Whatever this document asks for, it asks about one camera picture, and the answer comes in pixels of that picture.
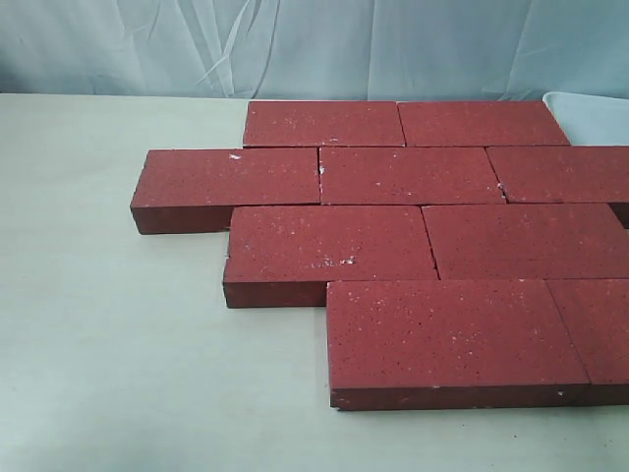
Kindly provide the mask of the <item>chipped red brick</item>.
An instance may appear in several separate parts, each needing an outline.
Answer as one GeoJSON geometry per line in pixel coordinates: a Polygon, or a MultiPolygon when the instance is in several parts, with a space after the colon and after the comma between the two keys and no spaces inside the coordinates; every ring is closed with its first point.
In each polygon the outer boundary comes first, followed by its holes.
{"type": "Polygon", "coordinates": [[[481,147],[323,147],[324,205],[503,205],[481,147]]]}

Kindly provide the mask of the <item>white wrinkled backdrop cloth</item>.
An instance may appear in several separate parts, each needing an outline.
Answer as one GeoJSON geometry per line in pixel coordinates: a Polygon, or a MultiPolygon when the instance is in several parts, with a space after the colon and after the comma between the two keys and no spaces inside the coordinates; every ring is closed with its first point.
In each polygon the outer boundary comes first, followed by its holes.
{"type": "Polygon", "coordinates": [[[5,92],[286,99],[628,93],[624,1],[5,1],[5,92]]]}

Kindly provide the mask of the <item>white plastic tray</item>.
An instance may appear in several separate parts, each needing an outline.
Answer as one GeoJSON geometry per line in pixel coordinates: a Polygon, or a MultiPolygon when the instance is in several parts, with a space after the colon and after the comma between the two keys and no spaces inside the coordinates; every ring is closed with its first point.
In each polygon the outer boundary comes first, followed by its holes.
{"type": "Polygon", "coordinates": [[[573,146],[627,146],[629,100],[550,91],[543,103],[573,146]]]}

